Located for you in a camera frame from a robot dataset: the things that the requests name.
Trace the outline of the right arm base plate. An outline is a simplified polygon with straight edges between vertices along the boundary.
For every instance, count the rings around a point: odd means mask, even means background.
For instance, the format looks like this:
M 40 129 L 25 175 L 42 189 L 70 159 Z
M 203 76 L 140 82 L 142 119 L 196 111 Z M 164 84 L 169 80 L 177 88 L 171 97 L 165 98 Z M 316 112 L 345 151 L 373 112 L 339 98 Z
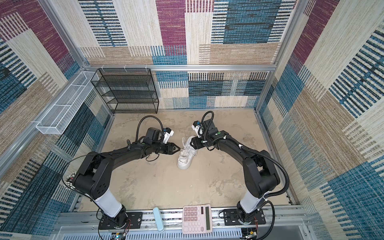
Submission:
M 219 213 L 219 217 L 224 220 L 225 226 L 266 224 L 262 210 L 247 214 L 239 209 L 224 209 Z

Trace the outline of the white shoelace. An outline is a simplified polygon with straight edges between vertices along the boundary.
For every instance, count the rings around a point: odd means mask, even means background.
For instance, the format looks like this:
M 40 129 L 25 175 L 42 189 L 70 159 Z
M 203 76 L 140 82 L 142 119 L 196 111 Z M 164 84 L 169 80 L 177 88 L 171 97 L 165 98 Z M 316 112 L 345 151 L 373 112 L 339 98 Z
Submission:
M 197 150 L 191 145 L 191 141 L 195 136 L 190 136 L 188 139 L 183 138 L 182 143 L 184 149 L 181 151 L 178 161 L 183 164 L 190 163 L 197 155 Z

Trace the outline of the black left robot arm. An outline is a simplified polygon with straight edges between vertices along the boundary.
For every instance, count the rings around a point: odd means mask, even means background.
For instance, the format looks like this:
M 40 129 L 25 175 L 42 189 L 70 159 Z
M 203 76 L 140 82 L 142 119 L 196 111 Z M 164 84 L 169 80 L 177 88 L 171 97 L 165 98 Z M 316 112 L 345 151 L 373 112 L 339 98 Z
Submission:
M 102 211 L 101 225 L 122 229 L 128 225 L 129 217 L 126 208 L 110 190 L 113 171 L 127 163 L 148 157 L 151 154 L 173 155 L 181 150 L 179 146 L 170 143 L 163 134 L 169 135 L 172 130 L 166 128 L 160 131 L 149 128 L 147 134 L 127 146 L 110 152 L 90 152 L 83 160 L 74 177 L 70 178 L 76 191 L 89 197 Z

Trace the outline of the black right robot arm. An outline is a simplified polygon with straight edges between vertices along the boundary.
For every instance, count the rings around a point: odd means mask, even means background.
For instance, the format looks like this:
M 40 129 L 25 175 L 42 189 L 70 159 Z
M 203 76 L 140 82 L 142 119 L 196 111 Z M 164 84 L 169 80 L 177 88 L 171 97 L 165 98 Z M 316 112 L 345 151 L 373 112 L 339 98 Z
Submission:
M 283 171 L 285 177 L 287 173 L 278 162 L 271 158 L 267 151 L 259 152 L 246 147 L 226 131 L 218 131 L 211 119 L 204 122 L 195 121 L 192 124 L 192 129 L 197 134 L 191 140 L 191 146 L 194 149 L 199 150 L 212 146 L 214 149 L 227 153 L 242 165 L 247 191 L 237 204 L 237 216 L 240 224 L 250 224 L 268 198 L 286 192 L 287 185 L 274 192 L 274 189 L 281 183 L 276 168 Z

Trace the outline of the white sneaker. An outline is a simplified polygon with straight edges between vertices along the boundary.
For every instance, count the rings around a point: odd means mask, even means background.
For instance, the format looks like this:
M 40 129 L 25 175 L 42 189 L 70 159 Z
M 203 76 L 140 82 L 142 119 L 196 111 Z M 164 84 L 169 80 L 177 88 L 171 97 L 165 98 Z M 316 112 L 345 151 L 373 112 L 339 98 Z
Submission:
M 195 136 L 190 136 L 187 140 L 182 139 L 183 149 L 180 152 L 177 166 L 181 170 L 186 170 L 190 167 L 193 158 L 197 155 L 198 151 L 191 145 L 191 141 Z

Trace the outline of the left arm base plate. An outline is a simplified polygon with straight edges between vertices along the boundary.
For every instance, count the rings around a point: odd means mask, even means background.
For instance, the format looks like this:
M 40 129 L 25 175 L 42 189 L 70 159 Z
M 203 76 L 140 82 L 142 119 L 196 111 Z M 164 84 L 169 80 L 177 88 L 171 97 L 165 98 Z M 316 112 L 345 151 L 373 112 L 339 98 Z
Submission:
M 139 229 L 142 224 L 143 212 L 125 212 L 115 218 L 103 215 L 99 230 L 128 230 Z

